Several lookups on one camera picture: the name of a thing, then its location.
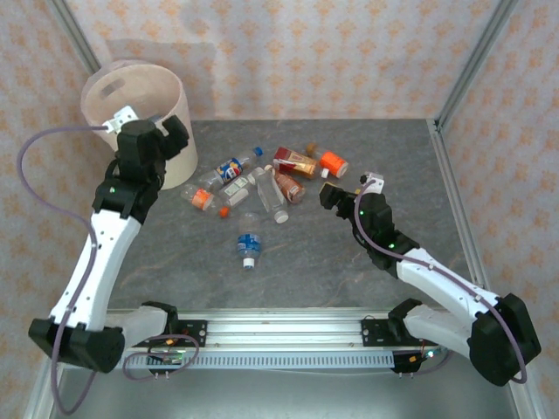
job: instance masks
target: clear plastic bottle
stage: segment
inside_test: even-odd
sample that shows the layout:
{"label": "clear plastic bottle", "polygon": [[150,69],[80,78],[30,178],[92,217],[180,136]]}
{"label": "clear plastic bottle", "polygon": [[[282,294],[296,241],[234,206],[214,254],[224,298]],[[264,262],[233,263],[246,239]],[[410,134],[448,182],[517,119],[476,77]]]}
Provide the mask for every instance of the clear plastic bottle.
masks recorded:
{"label": "clear plastic bottle", "polygon": [[290,203],[300,203],[305,196],[305,187],[294,180],[290,175],[274,170],[273,178],[278,183],[279,190]]}
{"label": "clear plastic bottle", "polygon": [[229,208],[224,206],[223,201],[219,197],[199,186],[187,183],[183,187],[181,197],[206,214],[212,216],[219,215],[222,218],[226,218],[229,215]]}
{"label": "clear plastic bottle", "polygon": [[272,166],[266,166],[266,170],[255,168],[248,176],[252,184],[257,185],[260,201],[269,214],[272,214],[276,223],[281,224],[287,221],[286,198],[281,194],[280,187],[273,178]]}
{"label": "clear plastic bottle", "polygon": [[229,208],[234,208],[242,203],[249,195],[251,189],[254,188],[246,176],[239,176],[233,182],[223,187],[218,193],[224,204]]}
{"label": "clear plastic bottle", "polygon": [[252,269],[260,256],[259,226],[259,216],[251,212],[244,213],[238,222],[237,252],[245,269]]}
{"label": "clear plastic bottle", "polygon": [[307,145],[307,155],[317,160],[323,168],[327,168],[338,179],[344,176],[348,170],[348,163],[339,155],[318,146],[314,142]]}
{"label": "clear plastic bottle", "polygon": [[254,168],[256,160],[261,155],[262,148],[260,147],[246,150],[237,157],[224,161],[217,168],[201,175],[197,183],[210,192],[217,192],[223,185],[240,176],[243,170]]}

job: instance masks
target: orange bottle cap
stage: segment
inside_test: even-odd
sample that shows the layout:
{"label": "orange bottle cap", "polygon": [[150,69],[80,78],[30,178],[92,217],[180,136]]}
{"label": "orange bottle cap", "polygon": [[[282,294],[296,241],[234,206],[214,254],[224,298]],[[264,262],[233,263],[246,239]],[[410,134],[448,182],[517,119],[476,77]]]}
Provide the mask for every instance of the orange bottle cap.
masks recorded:
{"label": "orange bottle cap", "polygon": [[222,218],[226,218],[227,216],[229,216],[229,208],[221,207],[221,209],[219,210],[219,216],[221,216]]}

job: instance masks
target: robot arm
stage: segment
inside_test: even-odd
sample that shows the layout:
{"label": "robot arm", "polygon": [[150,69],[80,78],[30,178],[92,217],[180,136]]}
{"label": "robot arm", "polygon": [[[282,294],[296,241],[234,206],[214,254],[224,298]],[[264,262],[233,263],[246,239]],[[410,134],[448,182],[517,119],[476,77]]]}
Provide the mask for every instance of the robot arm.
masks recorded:
{"label": "robot arm", "polygon": [[[188,144],[188,131],[171,116],[163,122],[163,136],[149,120],[132,120],[117,136],[119,150],[97,188],[91,224],[97,252],[88,280],[64,325],[59,359],[93,371],[107,373],[128,347],[149,337],[173,333],[175,307],[148,302],[120,324],[106,324],[107,306],[122,261],[157,199],[164,182],[165,162]],[[84,275],[92,240],[87,238],[68,286],[49,319],[34,319],[29,336],[52,356],[54,337],[70,299]]]}
{"label": "robot arm", "polygon": [[[361,184],[369,184],[371,176],[374,174],[363,175]],[[381,193],[382,178],[377,179],[376,185],[367,187],[362,195],[359,221],[377,247],[392,255],[401,255],[399,258],[375,249],[363,239],[355,222],[357,194],[325,183],[320,193],[321,205],[327,210],[336,206],[336,215],[351,222],[355,240],[368,252],[377,268],[417,287],[448,310],[446,313],[436,312],[420,301],[409,299],[389,314],[390,329],[394,334],[411,335],[448,347],[468,357],[488,381],[504,386],[519,372],[520,365],[503,327],[482,300],[500,314],[512,332],[524,362],[528,363],[542,348],[526,306],[513,294],[501,298],[466,281],[437,262],[417,242],[396,230],[392,209]],[[406,258],[424,261],[426,266]],[[452,274],[462,286],[434,270],[435,267]]]}

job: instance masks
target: marble surface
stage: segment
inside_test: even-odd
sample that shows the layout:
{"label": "marble surface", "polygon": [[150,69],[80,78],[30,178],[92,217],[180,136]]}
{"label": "marble surface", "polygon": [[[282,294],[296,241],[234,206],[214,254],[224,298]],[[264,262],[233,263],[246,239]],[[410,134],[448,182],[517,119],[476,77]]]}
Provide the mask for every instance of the marble surface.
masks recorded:
{"label": "marble surface", "polygon": [[[336,182],[345,189],[354,190],[365,170],[383,174],[397,228],[469,278],[424,120],[199,121],[193,130],[200,158],[193,179],[239,150],[261,146],[265,165],[278,146],[301,151],[310,141],[349,162],[347,174]],[[320,206],[322,181],[302,182],[307,195],[290,206],[282,225],[266,214],[256,193],[222,220],[185,202],[180,187],[163,191],[126,255],[109,306],[136,308],[156,300],[184,310],[390,309],[407,298],[432,304],[370,262],[349,221]],[[253,271],[242,269],[236,253],[238,216],[248,210],[262,218],[263,252]]]}

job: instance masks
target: floral wallpaper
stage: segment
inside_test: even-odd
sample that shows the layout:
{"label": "floral wallpaper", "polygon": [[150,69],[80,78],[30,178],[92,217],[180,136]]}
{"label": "floral wallpaper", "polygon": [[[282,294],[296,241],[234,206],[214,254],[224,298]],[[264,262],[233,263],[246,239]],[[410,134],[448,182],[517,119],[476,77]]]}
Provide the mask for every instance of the floral wallpaper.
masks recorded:
{"label": "floral wallpaper", "polygon": [[524,299],[559,412],[559,3],[520,1],[445,132],[492,287]]}
{"label": "floral wallpaper", "polygon": [[100,62],[181,77],[193,120],[434,118],[498,0],[68,0]]}
{"label": "floral wallpaper", "polygon": [[[16,156],[37,131],[85,123],[87,74],[44,0],[0,3],[0,45],[0,417],[11,419],[23,417],[42,354],[27,329],[48,316],[86,239],[24,192]],[[24,170],[41,196],[89,216],[110,157],[92,134],[53,135],[31,147]]]}

